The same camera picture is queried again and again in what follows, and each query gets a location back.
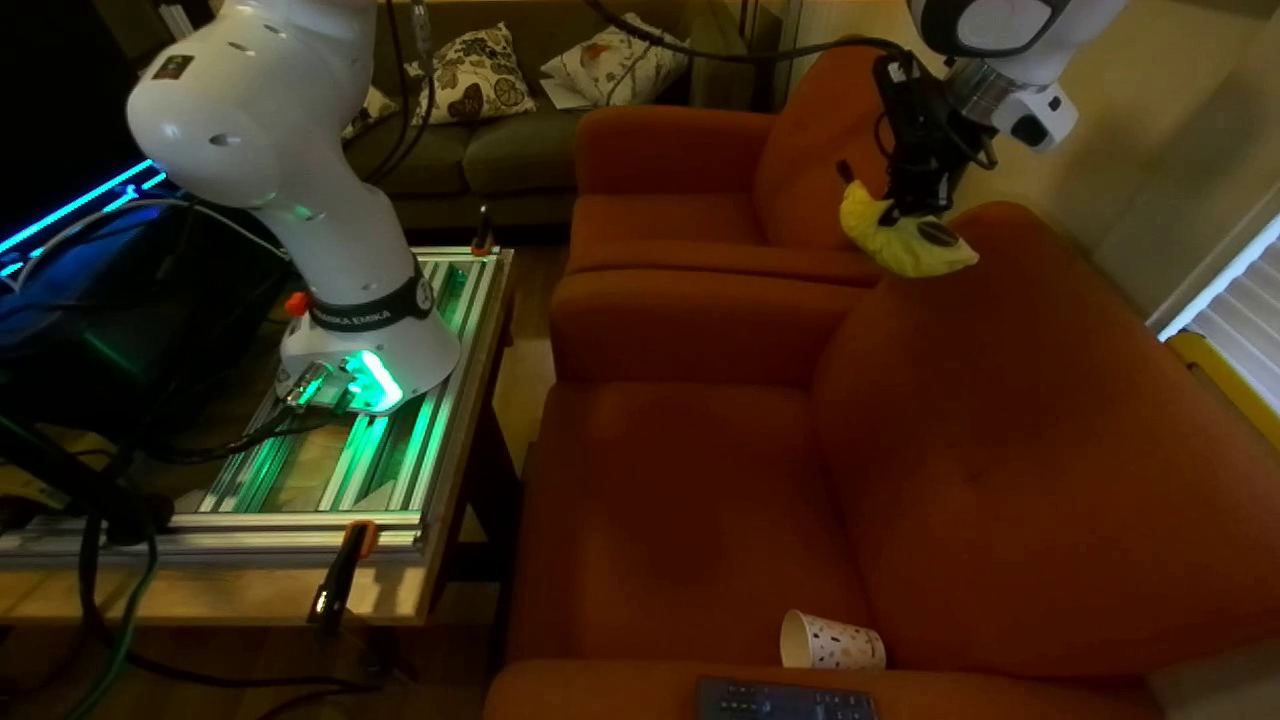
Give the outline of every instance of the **paper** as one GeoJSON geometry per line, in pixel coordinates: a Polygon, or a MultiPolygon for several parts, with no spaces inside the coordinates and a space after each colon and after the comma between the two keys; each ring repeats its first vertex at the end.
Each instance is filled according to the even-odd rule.
{"type": "Polygon", "coordinates": [[[577,90],[561,85],[554,78],[541,78],[538,82],[543,83],[547,97],[550,97],[557,110],[579,110],[591,106],[591,101],[579,95],[577,90]]]}

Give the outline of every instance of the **wooden table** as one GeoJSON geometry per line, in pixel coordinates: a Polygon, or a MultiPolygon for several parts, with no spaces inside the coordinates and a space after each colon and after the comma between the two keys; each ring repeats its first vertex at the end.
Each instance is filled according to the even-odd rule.
{"type": "MultiPolygon", "coordinates": [[[[471,338],[470,361],[453,375],[460,383],[456,415],[442,445],[434,489],[422,509],[424,530],[413,538],[417,552],[387,560],[375,556],[356,571],[348,607],[371,624],[421,624],[448,579],[500,580],[509,570],[520,483],[498,429],[492,397],[509,322],[512,252],[503,251],[494,260],[494,284],[471,338]],[[458,539],[467,505],[475,510],[488,542],[458,539]]],[[[330,533],[334,546],[340,542],[340,529],[317,532],[330,533]]],[[[0,550],[0,562],[3,559],[0,550]]],[[[141,605],[140,621],[302,624],[326,568],[314,562],[289,566],[291,562],[262,561],[248,555],[243,560],[179,565],[166,562],[161,552],[161,569],[141,605]]],[[[97,602],[105,615],[119,615],[140,569],[140,557],[134,557],[132,562],[125,560],[100,570],[97,602]]],[[[79,615],[73,568],[0,573],[0,623],[72,623],[79,615]]]]}

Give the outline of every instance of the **yellow plush toy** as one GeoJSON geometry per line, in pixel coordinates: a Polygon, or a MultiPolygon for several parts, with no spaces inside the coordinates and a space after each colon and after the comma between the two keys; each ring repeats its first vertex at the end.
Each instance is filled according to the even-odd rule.
{"type": "Polygon", "coordinates": [[[840,227],[882,268],[904,278],[931,278],[978,261],[978,254],[937,218],[902,218],[893,227],[881,225],[891,202],[876,200],[854,181],[840,204],[840,227]]]}

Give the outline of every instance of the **armchair backrest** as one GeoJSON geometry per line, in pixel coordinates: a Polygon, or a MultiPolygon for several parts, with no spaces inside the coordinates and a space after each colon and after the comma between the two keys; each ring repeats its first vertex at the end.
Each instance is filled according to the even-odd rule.
{"type": "Polygon", "coordinates": [[[1143,674],[1280,635],[1280,469],[1028,210],[886,279],[814,379],[818,434],[900,666],[1143,674]]]}
{"type": "Polygon", "coordinates": [[[878,55],[828,50],[787,99],[755,172],[755,209],[769,245],[852,250],[840,229],[845,184],[836,163],[849,161],[872,195],[884,193],[884,159],[873,135],[882,109],[872,79],[878,55]]]}

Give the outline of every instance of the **blue neon light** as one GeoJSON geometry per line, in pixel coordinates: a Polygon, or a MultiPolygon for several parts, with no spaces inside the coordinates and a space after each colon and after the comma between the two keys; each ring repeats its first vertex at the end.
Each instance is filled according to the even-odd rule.
{"type": "Polygon", "coordinates": [[[142,190],[151,190],[152,187],[160,184],[160,182],[164,178],[166,178],[166,177],[169,177],[169,173],[160,173],[159,176],[156,176],[156,177],[148,179],[147,182],[142,183],[142,190]]]}
{"type": "Polygon", "coordinates": [[[129,200],[137,200],[137,199],[138,199],[138,188],[137,188],[137,186],[132,186],[131,184],[129,187],[127,187],[124,190],[124,195],[122,195],[119,197],[119,200],[116,200],[115,202],[111,202],[106,208],[102,208],[102,211],[104,213],[111,213],[113,210],[119,210],[120,205],[124,205],[129,200]]]}
{"type": "MultiPolygon", "coordinates": [[[[122,182],[132,178],[133,176],[141,173],[142,170],[150,168],[151,165],[152,165],[151,160],[143,160],[143,161],[138,163],[137,165],[133,165],[128,170],[124,170],[119,176],[115,176],[114,178],[106,181],[105,183],[95,187],[93,190],[88,191],[87,193],[84,193],[84,195],[77,197],[76,200],[68,202],[67,205],[63,205],[61,208],[59,208],[58,210],[55,210],[52,214],[50,214],[50,215],[45,217],[44,219],[41,219],[40,222],[32,224],[27,229],[24,229],[24,231],[19,232],[18,234],[15,234],[15,236],[5,240],[4,242],[0,242],[0,252],[4,252],[5,250],[9,250],[14,245],[18,245],[19,242],[22,242],[22,241],[27,240],[28,237],[36,234],[37,232],[47,228],[49,225],[56,223],[58,220],[65,218],[68,214],[70,214],[77,208],[83,206],[86,202],[93,200],[95,197],[102,195],[104,192],[111,190],[113,187],[120,184],[122,182]]],[[[5,268],[5,270],[8,270],[8,272],[12,273],[13,272],[12,265],[9,268],[5,268]]],[[[4,270],[0,270],[0,274],[6,274],[6,273],[4,273],[4,270]]]]}

